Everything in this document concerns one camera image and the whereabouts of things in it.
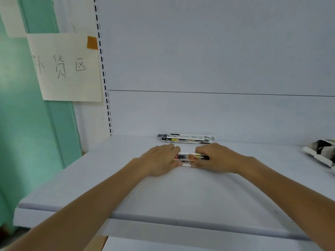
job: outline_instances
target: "forearm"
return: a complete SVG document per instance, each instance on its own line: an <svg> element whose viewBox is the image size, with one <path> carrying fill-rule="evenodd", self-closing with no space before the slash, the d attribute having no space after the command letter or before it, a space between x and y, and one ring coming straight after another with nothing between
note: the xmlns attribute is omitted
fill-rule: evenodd
<svg viewBox="0 0 335 251"><path fill-rule="evenodd" d="M131 161L119 172L31 229L8 251L82 251L111 212L145 178L146 174L141 169Z"/></svg>
<svg viewBox="0 0 335 251"><path fill-rule="evenodd" d="M324 250L335 249L335 202L256 159L239 174L270 197Z"/></svg>

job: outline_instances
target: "paper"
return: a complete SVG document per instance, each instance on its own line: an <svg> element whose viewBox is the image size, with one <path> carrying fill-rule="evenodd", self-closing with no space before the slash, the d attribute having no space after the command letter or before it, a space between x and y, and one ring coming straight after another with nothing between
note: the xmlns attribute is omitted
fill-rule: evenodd
<svg viewBox="0 0 335 251"><path fill-rule="evenodd" d="M101 101L97 50L87 48L87 35L27 34L44 100Z"/></svg>
<svg viewBox="0 0 335 251"><path fill-rule="evenodd" d="M17 0L0 0L0 15L9 38L25 37L26 32Z"/></svg>

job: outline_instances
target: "left hand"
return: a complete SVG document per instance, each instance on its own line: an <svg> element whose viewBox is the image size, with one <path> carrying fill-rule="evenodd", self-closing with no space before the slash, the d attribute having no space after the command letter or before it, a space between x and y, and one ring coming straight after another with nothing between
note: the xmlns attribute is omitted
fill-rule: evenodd
<svg viewBox="0 0 335 251"><path fill-rule="evenodd" d="M174 160L179 152L180 147L170 143L155 146L135 160L143 167L146 175L156 177L183 165L180 160Z"/></svg>

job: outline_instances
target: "green wall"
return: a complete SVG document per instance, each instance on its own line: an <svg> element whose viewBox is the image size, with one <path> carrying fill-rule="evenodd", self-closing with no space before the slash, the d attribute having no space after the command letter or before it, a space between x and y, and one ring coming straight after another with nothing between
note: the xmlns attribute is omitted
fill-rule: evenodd
<svg viewBox="0 0 335 251"><path fill-rule="evenodd" d="M19 4L27 32L58 32L52 0ZM27 39L8 38L0 20L0 212L9 208L6 221L23 197L80 156L72 103L42 99Z"/></svg>

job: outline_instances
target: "orange tape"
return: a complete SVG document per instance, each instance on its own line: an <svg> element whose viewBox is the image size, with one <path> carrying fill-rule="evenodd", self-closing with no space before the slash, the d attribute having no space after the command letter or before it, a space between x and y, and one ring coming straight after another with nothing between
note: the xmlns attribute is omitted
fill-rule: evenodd
<svg viewBox="0 0 335 251"><path fill-rule="evenodd" d="M87 36L87 48L98 50L98 42L96 37Z"/></svg>

